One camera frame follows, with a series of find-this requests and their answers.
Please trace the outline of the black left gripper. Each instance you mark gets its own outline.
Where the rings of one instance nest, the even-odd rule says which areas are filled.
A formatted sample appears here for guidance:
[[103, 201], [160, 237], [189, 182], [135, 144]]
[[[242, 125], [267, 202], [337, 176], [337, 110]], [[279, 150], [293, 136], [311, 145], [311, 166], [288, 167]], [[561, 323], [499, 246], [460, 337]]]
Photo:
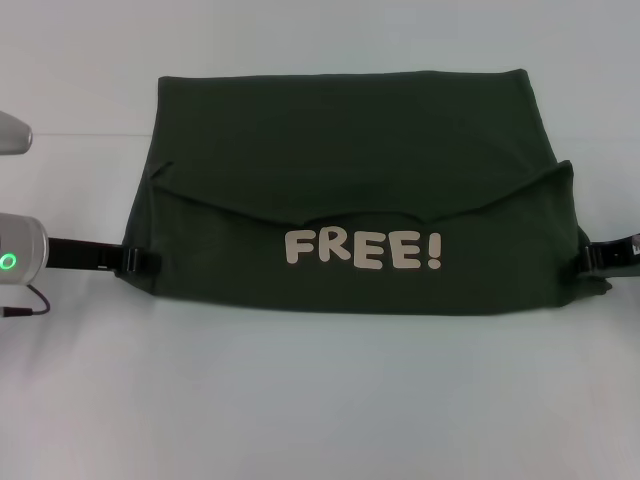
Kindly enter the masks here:
[[143, 248], [71, 239], [49, 238], [49, 269], [122, 271], [125, 274], [158, 274], [161, 256]]

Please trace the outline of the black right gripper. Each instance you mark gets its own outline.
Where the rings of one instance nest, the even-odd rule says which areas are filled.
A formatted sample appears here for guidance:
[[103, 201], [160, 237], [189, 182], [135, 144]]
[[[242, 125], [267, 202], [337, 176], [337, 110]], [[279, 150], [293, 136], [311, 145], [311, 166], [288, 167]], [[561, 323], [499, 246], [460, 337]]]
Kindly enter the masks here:
[[585, 246], [578, 259], [582, 276], [630, 278], [639, 276], [639, 234]]

